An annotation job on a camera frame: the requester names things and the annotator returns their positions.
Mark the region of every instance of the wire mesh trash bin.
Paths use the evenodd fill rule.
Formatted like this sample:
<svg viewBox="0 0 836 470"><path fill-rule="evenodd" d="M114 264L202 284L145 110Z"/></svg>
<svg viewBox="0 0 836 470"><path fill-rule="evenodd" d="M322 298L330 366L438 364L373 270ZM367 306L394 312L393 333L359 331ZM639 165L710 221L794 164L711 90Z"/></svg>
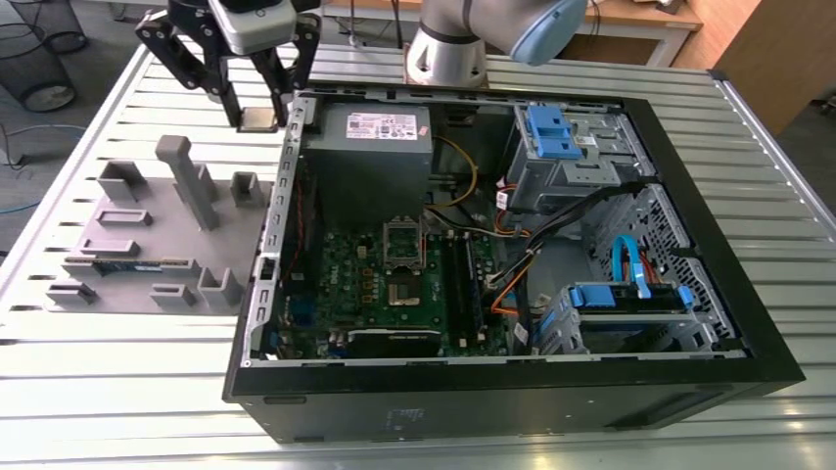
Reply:
<svg viewBox="0 0 836 470"><path fill-rule="evenodd" d="M45 45L55 54L74 52L87 45L69 0L9 0L23 23L45 32Z"/></svg>
<svg viewBox="0 0 836 470"><path fill-rule="evenodd" d="M37 26L0 24L0 85L37 113L63 108L75 98L75 88Z"/></svg>

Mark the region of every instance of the motherboard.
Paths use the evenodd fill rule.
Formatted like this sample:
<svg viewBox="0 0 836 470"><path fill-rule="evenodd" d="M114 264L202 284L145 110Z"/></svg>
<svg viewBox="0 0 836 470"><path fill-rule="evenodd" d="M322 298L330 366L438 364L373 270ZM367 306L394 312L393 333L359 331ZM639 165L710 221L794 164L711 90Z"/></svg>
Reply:
<svg viewBox="0 0 836 470"><path fill-rule="evenodd" d="M379 231L329 231L321 253L315 293L287 298L294 328L273 340L279 353L285 346L295 358L362 357L386 344L405 356L426 348L506 354L503 319L483 321L479 285L495 269L486 237L423 234L395 219Z"/></svg>

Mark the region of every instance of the robotic arm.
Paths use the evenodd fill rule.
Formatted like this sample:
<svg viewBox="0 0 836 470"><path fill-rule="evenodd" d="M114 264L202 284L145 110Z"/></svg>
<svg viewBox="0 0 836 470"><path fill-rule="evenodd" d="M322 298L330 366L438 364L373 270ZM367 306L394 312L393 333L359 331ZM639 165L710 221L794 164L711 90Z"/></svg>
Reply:
<svg viewBox="0 0 836 470"><path fill-rule="evenodd" d="M295 12L318 6L319 0L167 0L163 12L145 15L135 34L179 84L189 90L202 88L221 102L231 127L274 132L287 121L293 89L306 86L318 45L318 17ZM202 49L202 63L178 33ZM287 42L298 56L285 68L275 46ZM247 57L263 77L273 110L241 110L225 65L234 57Z"/></svg>
<svg viewBox="0 0 836 470"><path fill-rule="evenodd" d="M231 127L275 131L287 121L291 91L306 86L318 45L319 18L299 14L321 0L167 0L146 14L137 36L185 88L202 88L223 105ZM406 57L410 81L473 87L483 82L483 42L515 62L537 66L567 43L582 20L586 0L422 0L419 29ZM202 49L199 62L177 34ZM291 42L298 56L289 67L275 46ZM246 57L270 90L273 109L239 108L225 62Z"/></svg>
<svg viewBox="0 0 836 470"><path fill-rule="evenodd" d="M410 81L473 87L483 81L483 42L514 62L553 59L583 21L586 0L422 0L406 56Z"/></svg>

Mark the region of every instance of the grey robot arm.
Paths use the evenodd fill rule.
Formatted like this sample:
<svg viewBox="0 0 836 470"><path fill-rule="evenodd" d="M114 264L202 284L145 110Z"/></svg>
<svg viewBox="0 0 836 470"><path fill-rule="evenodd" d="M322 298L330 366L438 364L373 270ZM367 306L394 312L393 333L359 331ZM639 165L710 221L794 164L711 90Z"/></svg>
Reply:
<svg viewBox="0 0 836 470"><path fill-rule="evenodd" d="M585 11L586 0L422 0L406 57L410 80L479 86L485 42L514 62L543 64L565 47Z"/></svg>

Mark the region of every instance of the slotted aluminum surface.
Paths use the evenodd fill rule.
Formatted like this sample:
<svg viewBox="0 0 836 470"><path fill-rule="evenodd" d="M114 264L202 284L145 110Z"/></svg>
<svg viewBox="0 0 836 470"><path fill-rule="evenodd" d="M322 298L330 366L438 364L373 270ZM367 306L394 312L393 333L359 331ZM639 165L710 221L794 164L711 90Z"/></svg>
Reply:
<svg viewBox="0 0 836 470"><path fill-rule="evenodd" d="M281 55L289 59L291 50ZM394 50L322 46L313 78L397 83L401 62ZM135 161L147 176L166 174L155 140L183 134L214 178L235 170L274 175L281 133L235 133L219 105L185 91L141 49L0 271L0 337L9 340L0 346L1 463L246 470L831 468L831 218L733 90L701 71L566 62L530 69L505 58L490 58L487 69L493 88L649 100L806 381L654 432L277 446L219 399L233 318L39 309L45 286L63 276L62 250L81 233L73 224L87 219L99 196L90 178L107 160ZM229 75L241 105L269 106L247 63L231 61Z"/></svg>

